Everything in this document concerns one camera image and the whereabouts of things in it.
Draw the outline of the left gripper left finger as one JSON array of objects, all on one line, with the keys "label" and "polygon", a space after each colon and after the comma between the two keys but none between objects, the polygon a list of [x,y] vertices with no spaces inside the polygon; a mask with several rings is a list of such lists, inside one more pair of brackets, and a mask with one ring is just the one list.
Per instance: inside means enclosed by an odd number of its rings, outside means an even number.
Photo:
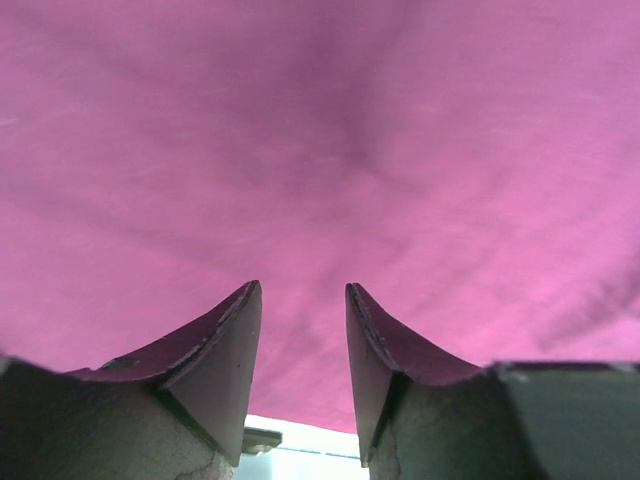
[{"label": "left gripper left finger", "polygon": [[206,443],[237,463],[261,328],[262,289],[252,280],[209,312],[102,367],[82,381],[141,386]]}]

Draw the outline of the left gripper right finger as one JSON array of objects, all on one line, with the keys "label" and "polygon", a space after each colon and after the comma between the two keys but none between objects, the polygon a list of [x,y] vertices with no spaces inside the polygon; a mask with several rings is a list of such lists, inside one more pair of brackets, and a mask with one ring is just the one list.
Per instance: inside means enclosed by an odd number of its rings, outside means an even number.
[{"label": "left gripper right finger", "polygon": [[395,319],[358,283],[346,285],[345,301],[360,461],[368,467],[408,385],[448,387],[474,377],[481,368]]}]

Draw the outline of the purple cloth wrap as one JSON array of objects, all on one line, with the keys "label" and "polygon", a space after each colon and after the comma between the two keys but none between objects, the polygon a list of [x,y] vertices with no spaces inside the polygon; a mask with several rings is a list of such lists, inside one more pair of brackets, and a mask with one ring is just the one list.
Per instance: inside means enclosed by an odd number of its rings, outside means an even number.
[{"label": "purple cloth wrap", "polygon": [[635,1],[5,1],[1,349],[263,288],[253,414],[352,431],[344,287],[475,364],[639,356]]}]

